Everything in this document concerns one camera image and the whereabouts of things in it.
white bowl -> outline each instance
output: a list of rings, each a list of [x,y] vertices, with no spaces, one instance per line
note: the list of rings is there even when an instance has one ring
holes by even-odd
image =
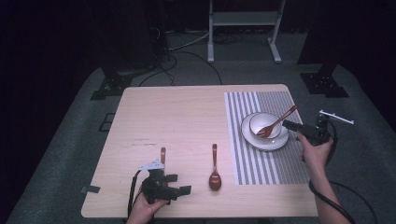
[[[278,118],[270,113],[257,113],[250,120],[249,123],[250,131],[253,135],[258,136],[257,133],[259,132],[259,130],[261,130],[264,127],[272,125],[277,120]],[[277,137],[280,134],[281,129],[282,129],[281,122],[279,122],[271,131],[271,134],[266,138]]]

metal stand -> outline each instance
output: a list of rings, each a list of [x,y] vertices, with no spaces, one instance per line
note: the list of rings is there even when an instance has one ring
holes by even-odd
[[[337,63],[323,64],[317,73],[302,73],[301,78],[311,94],[325,94],[328,98],[349,97],[344,88],[338,86],[332,77]]]
[[[235,26],[235,25],[274,25],[272,36],[267,39],[275,63],[282,63],[276,47],[276,36],[282,21],[283,9],[286,0],[282,0],[278,11],[267,12],[213,12],[213,0],[209,5],[209,39],[207,41],[207,61],[215,61],[213,50],[213,27],[214,26]]]

wooden spoon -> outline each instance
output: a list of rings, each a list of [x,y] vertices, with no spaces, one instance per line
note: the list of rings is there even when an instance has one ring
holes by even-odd
[[[287,118],[292,112],[294,112],[294,110],[297,109],[297,105],[292,106],[288,112],[286,112],[282,117],[280,117],[277,121],[275,121],[273,124],[271,124],[270,126],[267,127],[263,127],[262,129],[260,129],[257,132],[257,135],[261,138],[267,138],[272,130],[274,129],[274,127],[282,120],[284,120],[285,118]]]
[[[221,187],[221,177],[218,173],[217,168],[217,154],[218,154],[218,145],[213,144],[213,173],[209,177],[209,187],[214,191],[217,191]]]

wooden table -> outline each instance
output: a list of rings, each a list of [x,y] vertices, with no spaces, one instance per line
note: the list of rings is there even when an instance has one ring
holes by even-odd
[[[125,90],[92,178],[84,217],[127,217],[132,178],[139,166],[161,157],[165,173],[177,174],[169,187],[192,186],[191,194],[162,208],[156,217],[314,217],[307,184],[236,185],[224,103],[228,91],[287,91],[284,85],[139,87]],[[208,178],[212,144],[218,144],[219,191]],[[136,191],[149,176],[142,171]]]

gray carpet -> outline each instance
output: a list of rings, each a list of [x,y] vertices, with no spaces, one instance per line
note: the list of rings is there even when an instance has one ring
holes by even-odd
[[[396,134],[361,90],[357,79],[342,66],[333,73],[349,98],[326,98],[308,93],[300,74],[317,72],[319,65],[297,65],[305,34],[279,34],[276,44],[282,64],[274,64],[265,42],[269,34],[228,36],[229,44],[215,45],[215,62],[223,85],[285,84],[299,106],[304,123],[314,124],[320,109],[333,112],[355,124],[335,122],[339,144],[328,165],[330,180],[344,184],[361,194],[374,208],[379,223],[394,223],[396,216]],[[170,34],[171,48],[187,43],[198,35]],[[149,74],[134,78],[132,86],[219,85],[216,71],[206,58],[206,44],[198,43],[172,52],[163,68],[175,67],[169,75],[160,73],[141,83]],[[98,132],[106,113],[116,112],[119,96],[90,100],[104,74],[93,71],[79,91],[45,156],[37,167],[7,223],[123,223],[121,218],[84,218],[80,214],[102,148],[106,132]],[[345,209],[357,223],[374,223],[373,217],[353,193],[337,187]],[[157,220],[157,223],[261,223],[259,219],[189,219]],[[315,217],[276,217],[272,223],[318,223]]]

